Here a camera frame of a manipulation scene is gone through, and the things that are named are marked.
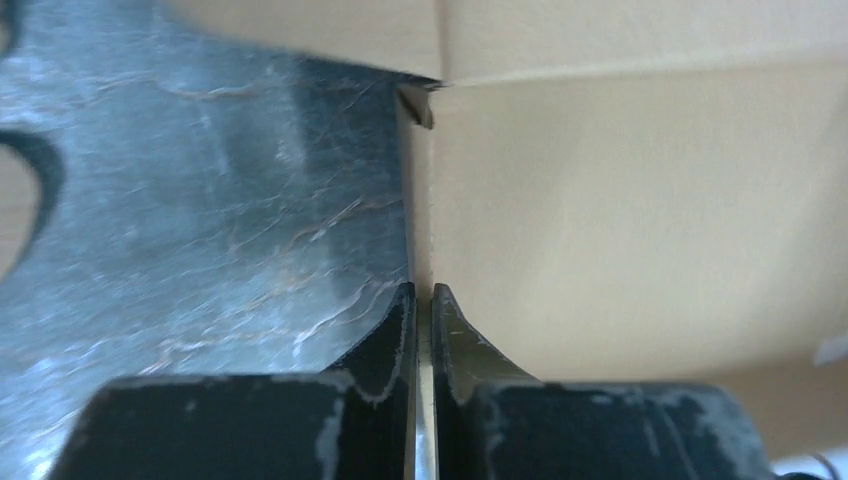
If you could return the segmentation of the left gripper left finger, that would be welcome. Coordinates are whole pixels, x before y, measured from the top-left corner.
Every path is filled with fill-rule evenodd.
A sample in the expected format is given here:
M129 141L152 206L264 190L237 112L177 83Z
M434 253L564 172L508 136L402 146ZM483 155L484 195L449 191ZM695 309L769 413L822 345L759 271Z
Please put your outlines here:
M80 414L54 479L404 479L415 288L319 372L120 377Z

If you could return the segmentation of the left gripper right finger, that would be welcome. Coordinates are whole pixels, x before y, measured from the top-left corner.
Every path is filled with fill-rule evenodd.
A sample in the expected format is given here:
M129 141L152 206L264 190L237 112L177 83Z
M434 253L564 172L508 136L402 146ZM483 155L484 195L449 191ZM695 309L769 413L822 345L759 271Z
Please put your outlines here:
M442 479L770 479L750 416L697 383L553 382L518 367L431 300L434 435Z

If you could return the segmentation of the brown cardboard box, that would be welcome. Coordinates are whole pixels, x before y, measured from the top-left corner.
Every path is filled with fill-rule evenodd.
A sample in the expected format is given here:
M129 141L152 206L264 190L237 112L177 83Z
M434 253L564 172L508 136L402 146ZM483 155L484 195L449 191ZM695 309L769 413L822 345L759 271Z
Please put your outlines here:
M543 379L704 379L847 450L843 1L177 1L406 91L409 258Z

